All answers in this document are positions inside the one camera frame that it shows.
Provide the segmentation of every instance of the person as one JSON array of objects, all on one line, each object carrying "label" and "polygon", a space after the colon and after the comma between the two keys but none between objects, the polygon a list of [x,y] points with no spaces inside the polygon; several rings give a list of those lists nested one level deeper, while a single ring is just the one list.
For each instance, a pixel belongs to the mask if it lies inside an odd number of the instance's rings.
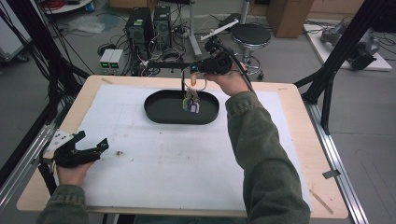
[{"label": "person", "polygon": [[[299,176],[279,143],[268,111],[250,91],[241,73],[205,74],[231,96],[225,103],[228,133],[237,163],[244,169],[243,198],[249,223],[309,223]],[[37,223],[89,223],[80,187],[90,164],[57,167],[60,186]]]}]

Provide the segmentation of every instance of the forearm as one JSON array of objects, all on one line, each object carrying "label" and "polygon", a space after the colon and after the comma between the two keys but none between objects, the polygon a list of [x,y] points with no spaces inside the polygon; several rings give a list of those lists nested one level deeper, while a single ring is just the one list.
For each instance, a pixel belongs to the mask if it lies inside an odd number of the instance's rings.
[{"label": "forearm", "polygon": [[84,190],[77,186],[61,185],[50,197],[38,217],[38,224],[88,224]]},{"label": "forearm", "polygon": [[238,164],[244,169],[244,200],[251,223],[308,223],[294,166],[279,143],[269,113],[252,92],[227,101],[228,130]]}]

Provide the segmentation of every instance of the oval tray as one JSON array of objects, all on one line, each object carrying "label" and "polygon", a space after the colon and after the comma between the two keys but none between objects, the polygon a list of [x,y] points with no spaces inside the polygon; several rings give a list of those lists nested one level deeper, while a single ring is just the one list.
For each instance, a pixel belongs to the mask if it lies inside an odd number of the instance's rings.
[{"label": "oval tray", "polygon": [[205,91],[198,93],[199,113],[183,109],[184,91],[156,91],[145,101],[146,115],[157,123],[168,124],[207,124],[216,119],[219,113],[218,99]]}]

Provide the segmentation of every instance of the round stool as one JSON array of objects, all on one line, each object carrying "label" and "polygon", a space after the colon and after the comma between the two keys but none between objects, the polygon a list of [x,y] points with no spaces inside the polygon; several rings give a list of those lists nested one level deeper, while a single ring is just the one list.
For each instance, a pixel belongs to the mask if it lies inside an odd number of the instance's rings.
[{"label": "round stool", "polygon": [[[261,49],[267,46],[271,40],[271,33],[260,25],[246,23],[235,25],[231,31],[231,35],[233,42],[241,45],[244,49],[242,53],[242,63],[244,63],[247,68],[255,69],[254,72],[247,74],[254,75],[261,72],[259,79],[262,79],[262,66],[259,60],[251,55],[251,52],[255,49]],[[258,66],[250,65],[251,59],[256,61]]]}]

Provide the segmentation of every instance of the black stool seat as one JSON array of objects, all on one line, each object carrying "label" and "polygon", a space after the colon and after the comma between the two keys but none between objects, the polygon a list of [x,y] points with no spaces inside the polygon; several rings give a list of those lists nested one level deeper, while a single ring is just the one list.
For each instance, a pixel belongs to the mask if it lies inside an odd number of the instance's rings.
[{"label": "black stool seat", "polygon": [[270,32],[257,24],[239,24],[232,29],[233,41],[247,48],[265,47],[271,40]]}]

